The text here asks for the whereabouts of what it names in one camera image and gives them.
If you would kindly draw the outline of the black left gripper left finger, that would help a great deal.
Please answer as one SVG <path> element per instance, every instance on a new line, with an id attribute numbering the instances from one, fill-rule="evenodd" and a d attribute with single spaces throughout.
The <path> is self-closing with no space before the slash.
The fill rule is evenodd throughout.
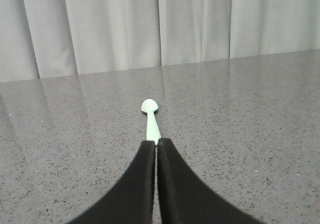
<path id="1" fill-rule="evenodd" d="M 156 146 L 141 142 L 117 183 L 71 224 L 151 224 L 154 204 Z"/>

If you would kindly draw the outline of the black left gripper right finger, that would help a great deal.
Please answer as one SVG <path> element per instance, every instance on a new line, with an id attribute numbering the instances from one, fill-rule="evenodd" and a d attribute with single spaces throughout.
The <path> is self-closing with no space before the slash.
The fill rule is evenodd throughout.
<path id="1" fill-rule="evenodd" d="M 164 224 L 258 224 L 211 190 L 187 165 L 172 140 L 157 145 L 157 185 Z"/>

